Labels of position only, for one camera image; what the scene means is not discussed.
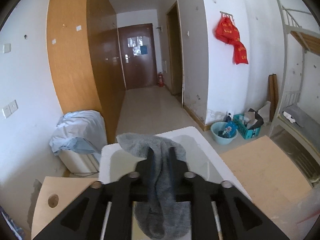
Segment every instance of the gray mattress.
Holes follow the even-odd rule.
[[[291,114],[296,123],[292,123],[286,119],[283,112]],[[281,118],[298,131],[305,139],[307,139],[314,148],[320,153],[320,124],[302,111],[297,105],[287,106],[281,111]]]

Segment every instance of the plastic basin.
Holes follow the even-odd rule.
[[[218,136],[218,132],[220,130],[224,130],[226,125],[227,125],[226,122],[216,122],[210,128],[210,130],[213,134],[213,139],[216,141],[217,144],[227,145],[238,136],[238,130],[236,130],[236,134],[232,138],[222,138],[222,137]]]

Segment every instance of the door frame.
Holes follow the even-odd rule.
[[[124,84],[125,84],[125,90],[127,91],[127,85],[126,85],[126,80],[125,80],[125,75],[124,75],[124,58],[123,58],[123,54],[122,54],[122,47],[121,47],[121,41],[120,41],[120,34],[119,34],[119,29],[122,28],[127,28],[127,27],[132,27],[132,26],[145,26],[145,27],[151,27],[151,49],[153,51],[153,64],[156,67],[155,68],[155,76],[158,79],[158,68],[157,68],[157,61],[156,61],[156,48],[155,48],[155,35],[153,33],[153,23],[144,23],[144,24],[135,24],[135,25],[128,25],[128,26],[123,26],[123,27],[119,27],[118,28],[118,39],[119,39],[119,49],[120,49],[120,57],[121,57],[121,65],[122,65],[122,70],[123,70],[123,78],[124,78]]]
[[[182,57],[182,107],[184,106],[184,90],[185,90],[185,72],[184,72],[184,57],[183,57],[183,39],[182,39],[182,27],[181,27],[181,15],[180,15],[180,7],[179,7],[179,0],[176,0],[174,4],[167,10],[166,16],[166,24],[167,24],[167,33],[168,33],[168,43],[169,43],[169,58],[170,58],[170,78],[171,78],[171,87],[173,85],[173,75],[172,75],[172,50],[170,44],[170,28],[169,28],[169,20],[168,14],[171,10],[177,6],[178,12],[178,21],[179,21],[179,28],[180,28],[180,44],[181,44],[181,57]]]

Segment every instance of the gray cloth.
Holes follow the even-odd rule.
[[[59,120],[49,144],[55,155],[60,150],[100,155],[108,144],[103,117],[94,110],[67,113]]]
[[[296,120],[296,123],[290,123],[290,121],[283,116],[284,111],[291,114],[292,118]],[[284,121],[307,139],[314,148],[320,152],[320,124],[307,115],[297,105],[287,106],[282,109],[281,113]]]
[[[190,231],[190,203],[175,202],[169,167],[169,148],[175,147],[177,159],[186,161],[186,151],[178,143],[157,136],[127,133],[117,136],[120,146],[136,157],[146,158],[154,151],[154,177],[147,203],[136,203],[134,214],[143,233],[151,239],[176,239]]]

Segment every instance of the red bag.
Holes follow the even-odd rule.
[[[227,44],[232,44],[233,41],[236,41],[238,38],[237,36],[239,36],[240,39],[239,31],[235,31],[235,27],[229,17],[221,17],[221,20],[215,30],[215,36],[219,41]]]
[[[247,59],[247,50],[244,45],[240,41],[234,42],[235,50],[234,50],[234,61],[235,63],[241,64],[249,64]]]

